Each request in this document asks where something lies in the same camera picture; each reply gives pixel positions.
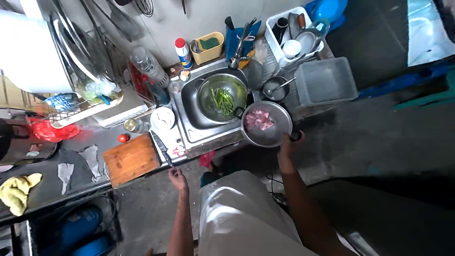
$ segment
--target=person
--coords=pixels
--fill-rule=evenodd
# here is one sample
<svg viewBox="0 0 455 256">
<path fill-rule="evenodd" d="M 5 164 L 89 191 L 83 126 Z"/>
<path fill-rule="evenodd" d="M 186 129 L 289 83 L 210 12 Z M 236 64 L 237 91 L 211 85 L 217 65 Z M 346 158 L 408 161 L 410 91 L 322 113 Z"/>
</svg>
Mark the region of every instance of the person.
<svg viewBox="0 0 455 256">
<path fill-rule="evenodd" d="M 277 154 L 289 215 L 252 173 L 236 171 L 219 178 L 200 189 L 199 255 L 356 255 L 340 242 L 293 166 L 291 154 L 305 140 L 301 133 L 296 142 L 284 134 Z M 167 255 L 192 256 L 187 180 L 180 169 L 168 174 L 178 190 L 178 203 Z"/>
</svg>

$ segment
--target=white plate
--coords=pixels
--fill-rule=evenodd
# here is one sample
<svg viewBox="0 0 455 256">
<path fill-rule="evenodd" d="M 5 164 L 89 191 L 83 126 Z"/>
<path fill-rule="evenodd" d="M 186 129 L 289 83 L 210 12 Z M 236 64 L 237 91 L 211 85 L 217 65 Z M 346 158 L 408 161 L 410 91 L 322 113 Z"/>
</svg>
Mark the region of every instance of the white plate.
<svg viewBox="0 0 455 256">
<path fill-rule="evenodd" d="M 150 124 L 152 130 L 169 130 L 174 126 L 175 115 L 170 108 L 161 107 L 152 112 Z"/>
</svg>

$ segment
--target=green sponge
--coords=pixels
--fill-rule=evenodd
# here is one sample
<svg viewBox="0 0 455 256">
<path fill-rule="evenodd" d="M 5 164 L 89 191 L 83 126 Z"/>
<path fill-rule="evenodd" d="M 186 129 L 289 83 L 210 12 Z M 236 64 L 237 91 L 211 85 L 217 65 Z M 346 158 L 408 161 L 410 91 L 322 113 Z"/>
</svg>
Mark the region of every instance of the green sponge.
<svg viewBox="0 0 455 256">
<path fill-rule="evenodd" d="M 208 50 L 210 48 L 220 45 L 220 41 L 218 41 L 218 38 L 216 37 L 211 37 L 207 40 L 199 39 L 199 42 L 201 43 L 201 47 L 204 50 Z"/>
</svg>

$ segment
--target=stainless steel sink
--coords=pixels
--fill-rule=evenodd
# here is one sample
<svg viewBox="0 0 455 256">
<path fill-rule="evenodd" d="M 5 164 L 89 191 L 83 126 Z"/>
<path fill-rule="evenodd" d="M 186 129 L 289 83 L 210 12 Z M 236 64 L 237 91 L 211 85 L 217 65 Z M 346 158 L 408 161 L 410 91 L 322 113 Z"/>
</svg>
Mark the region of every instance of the stainless steel sink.
<svg viewBox="0 0 455 256">
<path fill-rule="evenodd" d="M 245 74 L 239 69 L 230 70 L 227 66 L 227 62 L 219 60 L 195 69 L 191 71 L 191 79 L 189 81 L 179 81 L 183 86 L 181 92 L 171 93 L 172 107 L 176 110 L 174 112 L 176 113 L 177 124 L 187 149 L 240 130 L 240 120 L 227 124 L 218 124 L 205 118 L 197 108 L 197 91 L 194 83 L 199 78 L 205 79 L 217 73 L 229 73 L 240 78 L 248 87 Z"/>
</svg>

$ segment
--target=white cup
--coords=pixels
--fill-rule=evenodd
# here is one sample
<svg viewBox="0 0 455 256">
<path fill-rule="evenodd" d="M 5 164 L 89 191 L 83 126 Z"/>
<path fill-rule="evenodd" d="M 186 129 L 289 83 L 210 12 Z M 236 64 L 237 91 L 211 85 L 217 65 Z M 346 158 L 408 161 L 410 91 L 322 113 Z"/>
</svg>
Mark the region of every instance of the white cup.
<svg viewBox="0 0 455 256">
<path fill-rule="evenodd" d="M 284 56 L 287 59 L 294 58 L 302 50 L 300 42 L 297 40 L 287 40 L 283 45 Z"/>
</svg>

